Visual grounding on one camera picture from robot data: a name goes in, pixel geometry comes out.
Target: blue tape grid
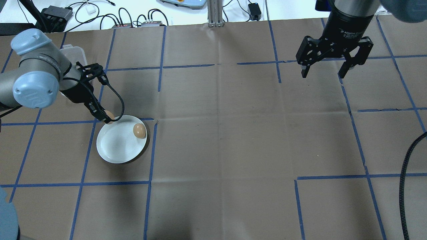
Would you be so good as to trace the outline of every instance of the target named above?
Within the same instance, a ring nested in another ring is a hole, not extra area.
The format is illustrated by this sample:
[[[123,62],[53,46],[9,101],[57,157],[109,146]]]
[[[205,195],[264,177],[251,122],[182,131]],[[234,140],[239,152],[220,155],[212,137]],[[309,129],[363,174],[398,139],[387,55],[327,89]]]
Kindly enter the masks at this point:
[[[107,57],[107,62],[105,64],[105,69],[108,69],[108,64],[110,63],[111,51],[113,50],[113,44],[114,44],[114,38],[115,38],[115,36],[116,36],[116,29],[113,30],[113,35],[111,37],[111,44],[110,44],[110,49],[108,51],[108,57]],[[99,98],[98,98],[99,102],[101,102],[103,87],[104,86],[101,87],[101,91],[99,93]],[[97,125],[96,119],[94,118],[93,124],[92,124],[91,137],[89,139],[88,151],[86,152],[85,165],[83,167],[82,179],[80,180],[80,184],[79,184],[79,194],[77,196],[76,208],[74,210],[73,223],[71,225],[70,240],[72,240],[73,236],[74,236],[74,229],[76,227],[77,214],[79,213],[80,199],[82,197],[83,183],[85,182],[86,169],[88,167],[89,155],[91,153],[92,142],[94,140],[94,134],[95,134],[95,127],[96,127],[96,125]]]
[[[393,53],[392,53],[392,50],[390,48],[390,45],[388,44],[388,41],[387,41],[387,39],[386,39],[386,37],[384,35],[384,32],[382,30],[382,27],[381,27],[381,24],[379,22],[378,17],[377,17],[376,20],[377,20],[378,26],[380,28],[380,32],[382,34],[382,37],[384,38],[384,41],[385,41],[385,43],[387,45],[387,48],[388,48],[391,56],[369,57],[369,59],[392,59],[393,60],[393,63],[395,64],[396,70],[399,73],[399,76],[401,78],[402,84],[403,84],[403,86],[405,88],[405,91],[406,91],[406,93],[407,93],[407,95],[408,95],[408,97],[409,97],[409,99],[410,99],[411,104],[412,104],[413,107],[412,108],[407,108],[407,109],[392,109],[392,108],[390,108],[390,109],[361,109],[361,110],[358,110],[357,112],[415,111],[416,115],[417,115],[417,118],[418,118],[418,120],[420,122],[421,128],[423,129],[423,131],[425,131],[424,124],[423,124],[423,122],[421,120],[421,117],[420,117],[418,111],[427,110],[427,108],[418,108],[418,107],[416,107],[416,105],[415,105],[415,103],[414,103],[414,101],[412,99],[412,96],[410,95],[409,90],[408,90],[408,88],[406,86],[404,78],[403,78],[403,76],[402,76],[402,74],[401,74],[401,72],[400,72],[400,70],[398,68],[398,65],[397,65],[395,59],[397,59],[397,58],[419,58],[419,57],[427,57],[427,55],[394,56]],[[321,18],[321,22],[322,22],[323,27],[325,27],[325,22],[324,22],[324,20],[322,18]],[[275,54],[275,61],[241,62],[241,63],[237,63],[237,65],[276,64],[276,69],[277,69],[277,74],[278,74],[278,82],[281,83],[281,76],[280,76],[279,64],[292,63],[292,62],[296,62],[296,60],[288,60],[288,61],[279,61],[278,60],[278,55],[277,55],[277,49],[276,49],[276,45],[275,45],[273,28],[272,28],[271,22],[268,21],[268,23],[269,23],[269,29],[270,29],[270,34],[271,34],[271,38],[272,38],[273,50],[274,50],[274,54]],[[112,47],[113,47],[113,43],[114,43],[115,33],[116,33],[116,30],[113,31],[113,37],[112,37],[112,40],[111,40],[111,45],[110,45],[110,50],[109,50],[109,53],[108,53],[108,59],[107,59],[107,63],[106,63],[106,66],[105,66],[105,71],[108,72],[108,71],[159,69],[160,70],[160,74],[159,74],[158,91],[161,90],[161,78],[162,78],[162,70],[163,69],[187,68],[187,67],[210,67],[210,66],[214,66],[215,65],[215,64],[197,64],[197,65],[181,65],[181,66],[163,66],[164,45],[165,45],[165,37],[166,37],[166,27],[164,27],[163,39],[162,39],[161,63],[160,63],[159,67],[138,67],[138,68],[109,69],[108,68],[108,64],[109,64],[110,57],[111,57],[111,51],[112,51]],[[66,38],[66,33],[64,34],[64,37],[63,37],[63,40],[62,40],[62,43],[61,43],[61,47],[64,44],[65,38]],[[4,64],[4,66],[2,68],[2,72],[4,72],[4,70],[6,69],[7,63],[9,62],[9,59],[10,59],[11,55],[12,55],[12,50],[10,51],[10,53],[8,55],[8,58],[6,60],[6,63]],[[324,59],[323,61],[344,61],[344,59]],[[360,154],[361,154],[361,159],[362,159],[363,164],[365,164],[365,158],[364,158],[363,150],[362,150],[362,147],[361,147],[361,144],[360,144],[360,140],[359,140],[359,137],[358,137],[358,134],[357,134],[357,128],[356,128],[356,126],[354,124],[354,119],[353,119],[353,115],[351,113],[350,104],[348,102],[348,98],[347,98],[347,95],[346,95],[346,92],[345,92],[345,88],[343,86],[342,86],[342,90],[343,90],[343,94],[345,96],[346,103],[347,103],[347,106],[348,106],[348,111],[349,111],[349,114],[350,114],[350,117],[351,117],[351,121],[352,121],[352,125],[353,125],[353,128],[354,128],[354,133],[355,133],[355,137],[356,137],[357,144],[358,144],[358,147],[359,147],[359,151],[360,151]],[[101,92],[100,92],[100,95],[99,95],[99,100],[101,100],[101,98],[102,98],[102,91],[103,91],[103,88],[101,87]],[[74,218],[73,218],[72,230],[71,230],[71,233],[70,233],[70,240],[71,240],[73,238],[73,233],[74,233],[76,218],[77,218],[77,214],[78,214],[78,207],[79,207],[79,202],[80,202],[80,197],[81,197],[82,187],[83,186],[147,184],[149,186],[149,188],[148,188],[148,193],[147,193],[146,215],[145,215],[145,223],[144,223],[144,239],[147,239],[148,218],[149,218],[149,203],[150,203],[150,199],[151,199],[151,181],[152,181],[152,173],[153,173],[153,167],[154,167],[155,139],[156,139],[156,132],[157,132],[157,124],[155,125],[155,129],[154,129],[153,146],[152,146],[152,158],[151,158],[151,166],[150,166],[150,177],[149,177],[148,181],[89,182],[89,183],[85,183],[84,182],[84,178],[85,178],[85,172],[86,172],[87,163],[88,163],[88,157],[89,157],[89,153],[90,153],[90,149],[91,149],[91,145],[92,145],[92,141],[93,141],[93,137],[94,137],[95,125],[96,125],[96,123],[98,121],[97,120],[90,120],[90,121],[70,121],[70,122],[46,122],[46,123],[39,123],[38,120],[39,120],[40,114],[41,114],[41,110],[39,111],[39,113],[37,115],[37,118],[36,118],[36,120],[35,120],[34,123],[4,123],[3,124],[4,126],[21,126],[21,125],[30,125],[30,126],[32,125],[32,126],[34,126],[33,130],[32,130],[32,133],[30,135],[30,139],[29,139],[29,142],[28,142],[28,145],[27,145],[27,148],[26,148],[26,152],[25,152],[23,161],[21,163],[20,170],[18,172],[17,179],[15,181],[15,184],[3,184],[3,185],[0,185],[0,187],[12,187],[13,188],[13,191],[12,191],[12,194],[11,194],[11,197],[10,197],[10,202],[12,201],[13,196],[14,196],[15,191],[16,191],[16,188],[18,188],[18,187],[66,187],[66,186],[80,186],[80,188],[79,188],[79,196],[78,196],[78,199],[77,199],[75,214],[74,214]],[[153,120],[153,119],[152,118],[143,118],[142,120]],[[80,183],[51,183],[51,184],[18,184],[20,175],[22,173],[23,166],[25,164],[26,155],[28,154],[28,150],[29,150],[29,147],[31,145],[32,137],[34,135],[36,126],[37,125],[55,125],[55,124],[79,124],[79,123],[93,123],[93,128],[92,128],[90,143],[89,143],[89,147],[88,147],[88,152],[87,152],[87,157],[86,157],[86,160],[85,160],[85,166],[84,166],[84,169],[83,169],[81,182]],[[301,204],[300,204],[300,201],[299,201],[299,192],[298,192],[298,183],[297,183],[297,181],[298,180],[315,180],[315,179],[358,179],[358,178],[366,178],[367,181],[368,181],[369,189],[371,191],[372,200],[374,202],[375,211],[376,211],[378,222],[379,222],[380,229],[381,229],[381,234],[383,236],[383,239],[386,239],[385,232],[384,232],[383,225],[382,225],[382,221],[381,221],[380,214],[379,214],[379,211],[378,211],[376,199],[375,199],[375,194],[374,194],[374,191],[373,191],[370,179],[371,178],[384,178],[384,177],[399,177],[400,174],[399,173],[395,173],[395,174],[373,174],[373,175],[371,175],[371,174],[369,174],[368,169],[367,169],[367,167],[365,165],[364,165],[364,168],[365,168],[365,172],[366,172],[365,175],[301,176],[301,177],[298,177],[295,180],[295,196],[296,196],[296,201],[297,201],[298,217],[299,217],[300,227],[301,227],[301,237],[302,237],[303,240],[305,240],[305,234],[304,234],[304,226],[303,226],[303,219],[302,219],[302,213],[301,213]],[[408,173],[407,176],[408,177],[427,176],[427,173]]]

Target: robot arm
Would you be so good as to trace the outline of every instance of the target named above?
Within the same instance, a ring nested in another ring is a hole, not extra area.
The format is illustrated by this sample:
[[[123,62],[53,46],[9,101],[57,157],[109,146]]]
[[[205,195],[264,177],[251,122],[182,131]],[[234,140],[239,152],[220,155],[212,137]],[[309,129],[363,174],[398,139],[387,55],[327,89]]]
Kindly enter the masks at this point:
[[[381,0],[385,8],[405,22],[427,19],[426,0]],[[344,78],[349,69],[363,65],[373,47],[369,37],[362,37],[380,6],[379,0],[329,0],[328,23],[319,39],[305,36],[296,54],[307,77],[310,66],[324,58],[345,58],[338,74]],[[350,52],[359,47],[354,57]]]
[[[97,78],[103,85],[111,87],[102,66],[83,67],[78,63],[79,68],[74,67],[38,29],[21,32],[12,40],[11,46],[21,56],[21,61],[19,68],[0,74],[0,111],[21,105],[45,108],[61,91],[73,103],[84,103],[98,120],[115,121],[106,114],[89,82]]]

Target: black cable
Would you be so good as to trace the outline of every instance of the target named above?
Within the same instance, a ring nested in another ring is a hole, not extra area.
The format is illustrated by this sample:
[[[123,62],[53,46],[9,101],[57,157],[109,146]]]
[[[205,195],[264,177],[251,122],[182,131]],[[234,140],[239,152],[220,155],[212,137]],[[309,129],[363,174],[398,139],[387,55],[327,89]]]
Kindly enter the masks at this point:
[[[91,18],[91,19],[87,20],[86,22],[82,22],[81,24],[79,24],[79,25],[77,25],[77,26],[75,26],[75,27],[73,27],[73,28],[68,29],[68,30],[67,30],[67,31],[65,31],[65,32],[69,32],[69,31],[71,31],[71,30],[74,30],[74,29],[76,29],[76,28],[80,27],[80,26],[81,26],[81,25],[83,25],[83,24],[89,23],[89,22],[91,22],[91,21],[93,21],[93,20],[95,20],[95,19],[97,19],[97,18],[102,18],[102,17],[104,17],[104,16],[105,16],[105,15],[100,15],[100,16],[97,16],[97,17]]]
[[[132,25],[132,17],[131,17],[131,14],[129,13],[129,11],[127,10],[127,9],[125,9],[125,8],[119,8],[119,19],[120,19],[120,23],[122,24],[122,26],[123,26],[123,21],[122,21],[122,17],[120,16],[120,10],[125,10],[127,13],[128,13],[128,15],[129,15],[129,20],[130,20],[130,22],[131,22],[131,27],[133,27],[133,25]]]
[[[403,161],[402,165],[402,172],[400,175],[400,182],[399,182],[399,209],[401,214],[401,223],[402,223],[402,231],[403,231],[403,237],[405,240],[409,240],[409,234],[408,234],[408,228],[406,226],[406,217],[405,217],[405,200],[404,200],[404,187],[405,187],[405,176],[406,176],[406,169],[408,167],[409,158],[411,157],[412,151],[414,150],[415,146],[421,142],[424,138],[427,137],[427,132],[423,133],[421,136],[419,136],[409,147],[408,151],[406,152],[405,160]]]
[[[85,5],[85,4],[91,4],[91,5],[94,5],[96,8],[97,8],[97,10],[98,10],[98,12],[97,12],[97,17],[99,16],[99,13],[100,13],[100,11],[99,11],[99,7],[98,7],[98,5],[96,5],[96,4],[94,4],[94,3],[90,3],[90,2],[76,2],[76,3],[72,3],[72,4],[70,4],[70,5],[68,5],[68,7],[71,7],[72,5],[76,5],[76,4],[81,4],[80,6],[79,6],[79,8],[77,9],[77,11],[76,11],[76,13],[74,14],[74,18],[76,19],[76,21],[78,22],[78,23],[83,23],[83,22],[81,22],[81,21],[79,21],[78,19],[77,19],[77,13],[80,11],[80,9],[82,9],[82,7]]]
[[[227,16],[227,14],[225,13],[224,9],[222,9],[222,12],[224,13],[224,16],[225,16],[225,18],[227,19],[227,22],[228,22],[228,16]]]
[[[244,10],[243,8],[242,8],[242,6],[240,5],[240,2],[239,2],[239,0],[237,0],[237,2],[239,3],[239,7],[245,12],[245,13],[247,13],[248,15],[249,15],[249,18],[251,17],[251,15],[246,11],[246,10]]]
[[[10,109],[9,111],[7,111],[7,112],[3,113],[2,115],[0,115],[0,118],[2,118],[2,117],[4,117],[4,116],[6,116],[6,115],[8,115],[8,114],[10,114],[10,113],[12,113],[12,112],[14,112],[14,111],[18,110],[18,109],[20,109],[21,107],[22,107],[22,106],[18,106],[18,107],[14,107],[14,108]]]
[[[27,22],[29,23],[28,18],[26,17],[24,10],[22,10],[22,7],[21,7],[21,4],[19,3],[19,0],[16,0],[16,1],[18,2],[18,6],[19,6],[19,8],[21,9],[22,13],[24,13],[25,19],[26,19],[26,20],[27,20]]]
[[[125,103],[123,102],[123,99],[122,97],[120,97],[119,93],[116,92],[116,90],[109,83],[107,83],[107,86],[117,95],[117,97],[119,97],[119,100],[122,104],[122,112],[120,113],[120,116],[117,119],[112,120],[112,122],[117,122],[118,120],[120,120],[120,118],[122,118],[123,114],[125,113]]]
[[[147,13],[148,20],[150,20],[150,12],[154,11],[154,10],[159,10],[159,9],[150,9],[150,10],[148,10],[148,13]]]
[[[114,2],[111,2],[110,0],[106,0],[106,1],[109,2],[113,6],[116,6],[116,4]]]
[[[154,10],[154,11],[152,11],[152,12],[151,12],[151,20],[153,20],[153,13],[155,13],[155,12],[159,12],[159,13],[161,13],[161,14],[164,16],[164,19],[166,19],[166,25],[168,25],[168,26],[169,26],[169,21],[167,20],[166,15],[165,15],[162,11],[160,11],[160,10],[158,10],[158,9],[156,9],[156,10]]]
[[[119,18],[118,18],[116,15],[114,15],[114,14],[112,14],[112,13],[107,13],[107,14],[104,14],[104,15],[111,15],[111,16],[114,16],[114,17],[116,18],[116,21],[117,21],[117,26],[119,25],[120,20],[119,20]]]
[[[98,102],[98,99],[95,97],[94,93],[90,90],[90,88],[83,83],[82,81],[75,79],[75,78],[71,78],[71,77],[64,77],[64,80],[73,80],[78,82],[79,84],[83,85],[83,87],[86,88],[86,90],[89,92],[89,94],[91,95],[92,98],[92,102],[94,102],[94,107],[97,109],[97,111],[103,113],[104,111],[101,110],[101,104]],[[117,119],[112,119],[111,122],[117,122],[118,120],[120,120],[120,118],[122,118],[123,114],[125,113],[125,103],[123,102],[122,97],[118,94],[118,92],[109,84],[106,84],[120,99],[120,102],[122,104],[122,112],[120,113],[120,116]]]
[[[142,22],[140,22],[140,21],[133,21],[132,22],[136,27],[140,27],[140,26],[142,26]]]
[[[30,12],[30,14],[35,18],[35,20],[43,27],[42,31],[50,32],[50,29],[48,29],[46,25],[46,19],[45,19],[46,17],[42,15],[42,13],[40,13],[40,11],[36,8],[34,3],[31,0],[29,1],[20,0],[20,1],[22,1],[21,4]]]
[[[117,22],[114,20],[114,18],[113,18],[113,17],[110,17],[110,16],[109,16],[110,14],[111,14],[111,13],[109,13],[109,14],[105,14],[105,15],[101,18],[101,22],[99,23],[99,29],[100,29],[100,30],[102,30],[102,21],[104,20],[104,18],[105,18],[105,17],[109,17],[109,18],[113,19],[113,21],[114,21],[114,26],[117,26]]]
[[[230,0],[227,4],[225,4],[224,6],[222,6],[222,7],[226,7],[228,4],[230,4],[231,2],[232,2],[233,0]]]
[[[136,19],[136,23],[138,24],[138,22],[140,22],[139,21],[139,18],[140,17],[144,17],[144,19],[145,19],[145,21],[147,22],[147,17],[144,15],[144,14],[140,14],[138,17],[137,17],[137,19]]]

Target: light blue joint cap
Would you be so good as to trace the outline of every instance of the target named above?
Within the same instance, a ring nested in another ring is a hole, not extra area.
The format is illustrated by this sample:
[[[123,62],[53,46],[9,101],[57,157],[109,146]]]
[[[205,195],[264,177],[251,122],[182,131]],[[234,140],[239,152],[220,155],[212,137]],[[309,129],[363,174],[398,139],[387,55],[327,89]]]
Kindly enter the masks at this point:
[[[10,46],[18,55],[31,52],[52,42],[42,31],[31,28],[20,32],[10,42]]]
[[[58,80],[52,74],[33,71],[15,81],[13,97],[24,107],[45,108],[55,101],[58,90]]]
[[[13,204],[6,202],[6,196],[6,192],[0,187],[0,239],[16,240],[18,215]]]

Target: egg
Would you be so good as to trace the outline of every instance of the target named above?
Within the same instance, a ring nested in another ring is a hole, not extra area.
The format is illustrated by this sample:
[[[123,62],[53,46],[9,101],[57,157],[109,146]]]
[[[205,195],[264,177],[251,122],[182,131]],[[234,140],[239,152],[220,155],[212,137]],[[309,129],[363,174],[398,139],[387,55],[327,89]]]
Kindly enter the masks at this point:
[[[107,116],[109,116],[111,119],[114,119],[114,115],[110,112],[110,111],[105,111],[105,113],[107,114]]]
[[[137,138],[145,138],[145,136],[147,135],[147,132],[145,130],[144,125],[142,125],[141,123],[137,123],[134,125],[134,135]]]

